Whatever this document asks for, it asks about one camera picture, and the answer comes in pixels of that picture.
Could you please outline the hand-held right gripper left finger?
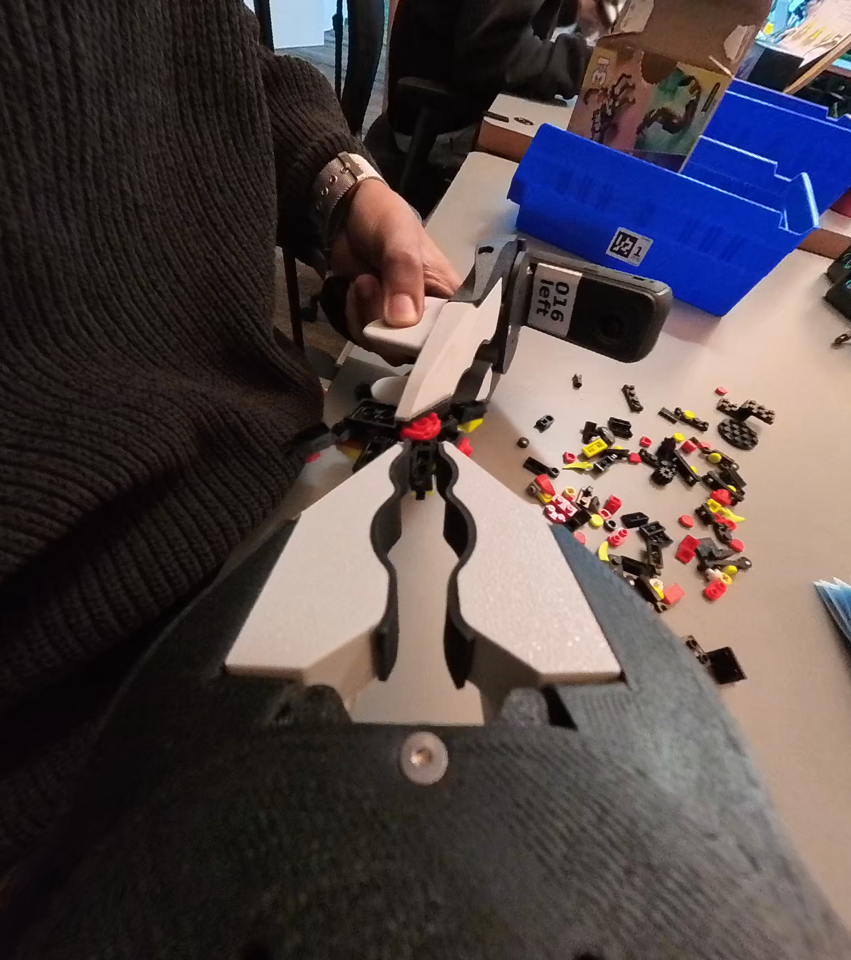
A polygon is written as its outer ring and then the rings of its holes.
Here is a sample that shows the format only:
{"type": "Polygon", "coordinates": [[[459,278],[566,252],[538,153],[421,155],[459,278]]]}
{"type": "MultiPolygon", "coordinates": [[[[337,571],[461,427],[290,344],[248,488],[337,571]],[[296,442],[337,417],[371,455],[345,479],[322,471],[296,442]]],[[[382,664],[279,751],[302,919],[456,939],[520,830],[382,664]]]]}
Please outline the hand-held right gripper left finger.
{"type": "Polygon", "coordinates": [[[397,444],[307,507],[225,659],[228,673],[326,686],[343,699],[397,661],[396,570],[407,446],[397,444]]]}

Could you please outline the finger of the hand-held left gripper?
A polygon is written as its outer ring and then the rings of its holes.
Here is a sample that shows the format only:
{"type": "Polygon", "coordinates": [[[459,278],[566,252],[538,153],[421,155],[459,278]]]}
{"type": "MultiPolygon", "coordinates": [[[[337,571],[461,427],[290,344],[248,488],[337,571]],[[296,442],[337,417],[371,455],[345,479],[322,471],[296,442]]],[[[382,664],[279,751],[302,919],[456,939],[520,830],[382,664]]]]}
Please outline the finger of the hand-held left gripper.
{"type": "Polygon", "coordinates": [[[495,337],[503,290],[499,279],[480,303],[449,300],[443,306],[397,403],[398,422],[414,422],[454,395],[480,349],[495,337]]]}

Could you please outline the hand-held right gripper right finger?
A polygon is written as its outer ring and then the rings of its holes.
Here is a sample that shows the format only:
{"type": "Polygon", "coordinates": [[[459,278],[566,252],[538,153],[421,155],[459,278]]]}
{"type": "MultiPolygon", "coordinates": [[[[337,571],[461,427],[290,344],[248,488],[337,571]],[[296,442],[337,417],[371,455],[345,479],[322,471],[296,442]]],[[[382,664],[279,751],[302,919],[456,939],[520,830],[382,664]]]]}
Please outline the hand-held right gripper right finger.
{"type": "Polygon", "coordinates": [[[550,525],[450,442],[437,451],[448,576],[443,654],[497,712],[513,690],[608,685],[623,668],[550,525]]]}

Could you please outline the black yellow red lego model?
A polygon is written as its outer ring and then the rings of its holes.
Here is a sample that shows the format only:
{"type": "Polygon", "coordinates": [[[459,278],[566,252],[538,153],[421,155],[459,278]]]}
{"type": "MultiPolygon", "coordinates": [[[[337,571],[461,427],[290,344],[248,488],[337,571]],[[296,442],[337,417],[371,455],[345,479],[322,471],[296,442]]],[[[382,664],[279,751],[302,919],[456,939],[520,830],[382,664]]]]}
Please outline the black yellow red lego model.
{"type": "Polygon", "coordinates": [[[319,425],[299,434],[291,450],[312,462],[321,451],[335,447],[351,458],[352,470],[357,472],[387,450],[408,444],[407,488],[423,500],[435,489],[440,444],[453,443],[471,455],[470,434],[481,424],[487,406],[485,400],[452,402],[437,412],[400,422],[395,405],[365,397],[333,426],[319,425]]]}

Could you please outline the pile of lego pieces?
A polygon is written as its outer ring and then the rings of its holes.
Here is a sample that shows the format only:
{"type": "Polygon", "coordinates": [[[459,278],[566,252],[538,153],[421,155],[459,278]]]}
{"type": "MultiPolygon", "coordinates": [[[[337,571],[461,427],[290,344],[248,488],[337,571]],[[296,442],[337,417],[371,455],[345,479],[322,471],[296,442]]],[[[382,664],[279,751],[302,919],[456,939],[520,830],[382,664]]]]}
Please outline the pile of lego pieces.
{"type": "Polygon", "coordinates": [[[515,389],[515,446],[538,465],[523,490],[536,518],[654,618],[718,610],[755,568],[743,461],[776,414],[726,369],[681,368],[662,386],[562,373],[515,389]]]}

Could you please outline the cardboard lego box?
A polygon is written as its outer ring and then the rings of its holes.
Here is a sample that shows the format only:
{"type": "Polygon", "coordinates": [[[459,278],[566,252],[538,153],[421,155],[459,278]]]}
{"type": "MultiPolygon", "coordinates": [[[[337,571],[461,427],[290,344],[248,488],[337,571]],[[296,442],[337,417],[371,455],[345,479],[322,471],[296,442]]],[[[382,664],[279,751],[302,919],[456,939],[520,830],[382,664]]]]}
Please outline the cardboard lego box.
{"type": "Polygon", "coordinates": [[[680,171],[770,1],[628,1],[592,50],[567,130],[680,171]]]}

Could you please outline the person's left hand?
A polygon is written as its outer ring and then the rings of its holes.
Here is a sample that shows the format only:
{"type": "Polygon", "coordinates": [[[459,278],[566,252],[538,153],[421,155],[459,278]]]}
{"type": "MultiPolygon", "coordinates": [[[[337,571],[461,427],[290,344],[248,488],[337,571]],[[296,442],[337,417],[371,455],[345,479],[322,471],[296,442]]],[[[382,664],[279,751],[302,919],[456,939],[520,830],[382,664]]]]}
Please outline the person's left hand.
{"type": "Polygon", "coordinates": [[[413,327],[423,316],[426,296],[447,299],[462,282],[408,203],[371,179],[360,182],[348,199],[332,241],[331,269],[348,281],[348,339],[381,356],[387,355],[385,347],[364,335],[369,325],[413,327]]]}

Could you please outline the blue plastic bin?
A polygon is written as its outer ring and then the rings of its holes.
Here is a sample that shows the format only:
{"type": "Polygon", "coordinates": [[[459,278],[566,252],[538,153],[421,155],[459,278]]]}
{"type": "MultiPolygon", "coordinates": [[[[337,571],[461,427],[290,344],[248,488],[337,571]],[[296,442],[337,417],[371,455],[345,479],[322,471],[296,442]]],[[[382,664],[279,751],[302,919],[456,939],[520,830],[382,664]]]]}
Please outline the blue plastic bin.
{"type": "Polygon", "coordinates": [[[707,136],[674,172],[543,124],[507,196],[521,233],[717,317],[819,228],[806,173],[707,136]]]}
{"type": "Polygon", "coordinates": [[[709,120],[704,138],[777,164],[778,173],[807,175],[819,211],[851,188],[851,114],[735,79],[709,120]]]}

